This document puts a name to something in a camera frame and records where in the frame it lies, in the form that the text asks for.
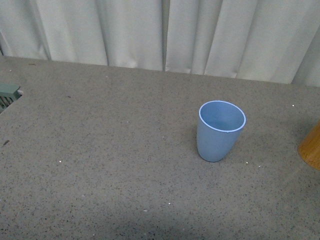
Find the countertop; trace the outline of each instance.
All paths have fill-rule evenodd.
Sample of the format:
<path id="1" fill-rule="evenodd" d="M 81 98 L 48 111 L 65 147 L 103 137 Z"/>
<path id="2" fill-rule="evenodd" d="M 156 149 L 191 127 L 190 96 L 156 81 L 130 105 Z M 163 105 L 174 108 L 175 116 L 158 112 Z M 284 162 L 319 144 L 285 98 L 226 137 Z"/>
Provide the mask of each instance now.
<path id="1" fill-rule="evenodd" d="M 320 171 L 298 145 L 320 88 L 0 57 L 22 97 L 0 114 L 0 239 L 320 238 Z M 198 110 L 240 107 L 228 155 L 203 160 Z"/>

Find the wooden object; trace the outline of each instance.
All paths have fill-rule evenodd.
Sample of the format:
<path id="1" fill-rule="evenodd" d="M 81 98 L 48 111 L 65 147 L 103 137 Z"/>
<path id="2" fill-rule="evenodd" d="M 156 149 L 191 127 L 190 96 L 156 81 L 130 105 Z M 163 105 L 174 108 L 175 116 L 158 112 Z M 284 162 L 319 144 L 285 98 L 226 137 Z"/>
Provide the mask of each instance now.
<path id="1" fill-rule="evenodd" d="M 320 121 L 300 143 L 298 152 L 307 164 L 320 170 Z"/>

